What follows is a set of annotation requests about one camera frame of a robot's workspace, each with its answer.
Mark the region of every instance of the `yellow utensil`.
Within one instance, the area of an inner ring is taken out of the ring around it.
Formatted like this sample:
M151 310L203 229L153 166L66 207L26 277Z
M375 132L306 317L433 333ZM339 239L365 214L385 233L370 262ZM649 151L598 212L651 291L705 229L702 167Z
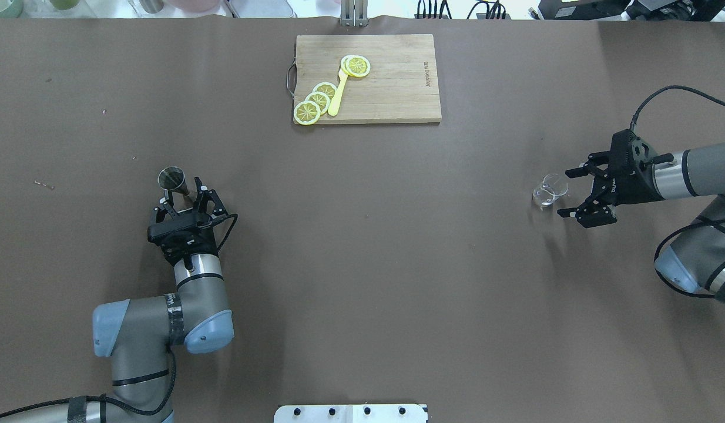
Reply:
M339 105L341 105L341 94L344 92L344 85L347 84L347 74L339 68L339 85L336 87L334 98L331 99L331 105L328 107L328 115L336 116L339 114Z

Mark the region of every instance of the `blue joint cap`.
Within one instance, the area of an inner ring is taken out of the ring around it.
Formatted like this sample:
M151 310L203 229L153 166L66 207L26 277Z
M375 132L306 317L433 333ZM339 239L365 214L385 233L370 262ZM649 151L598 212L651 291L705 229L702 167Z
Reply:
M655 268L663 274L664 278L677 284L686 292L695 292L699 289L699 285L687 268L684 267L684 263L679 260L671 246L666 247L660 257L655 260Z
M109 357L118 341L130 300L99 305L93 311L93 353Z
M231 310L222 310L193 327L185 337L185 346L191 354L212 353L225 347L233 338Z

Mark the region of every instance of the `white bracket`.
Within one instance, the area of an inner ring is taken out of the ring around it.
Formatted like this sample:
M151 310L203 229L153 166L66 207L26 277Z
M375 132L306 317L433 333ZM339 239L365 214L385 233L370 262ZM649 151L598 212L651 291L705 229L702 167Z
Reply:
M368 26L368 0L341 0L341 26Z
M274 423L428 423L425 404L283 406Z

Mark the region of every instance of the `green object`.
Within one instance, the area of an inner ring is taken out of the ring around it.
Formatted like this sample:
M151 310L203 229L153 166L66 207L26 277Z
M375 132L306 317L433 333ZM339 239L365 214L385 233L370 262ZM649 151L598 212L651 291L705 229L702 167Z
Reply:
M0 17L18 17L24 11L24 0L0 2Z
M49 0L52 5L60 11L72 9L78 5L80 0Z

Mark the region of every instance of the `robotic arm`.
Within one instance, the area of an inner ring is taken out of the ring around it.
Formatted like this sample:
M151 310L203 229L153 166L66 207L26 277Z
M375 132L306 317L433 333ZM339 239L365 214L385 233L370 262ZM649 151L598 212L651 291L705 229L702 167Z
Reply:
M658 155L626 129L614 134L608 152L592 153L566 171L567 177L587 174L594 177L590 196L576 208L558 211L586 228L614 224L618 204L717 194L691 225L674 233L677 238L663 254L669 238L661 244L655 268L666 283L680 287L677 291L725 303L725 143ZM699 287L712 295L693 294Z
M169 401L176 373L171 347L211 353L234 337L219 250L236 222L215 190L196 177L195 200L177 167L159 174L165 190L153 209L148 241L174 268L177 292L99 305L93 312L94 353L112 360L113 395L43 402L0 415L0 423L173 423ZM176 211L172 192L188 209ZM217 245L214 227L233 219ZM172 370L167 355L172 358Z

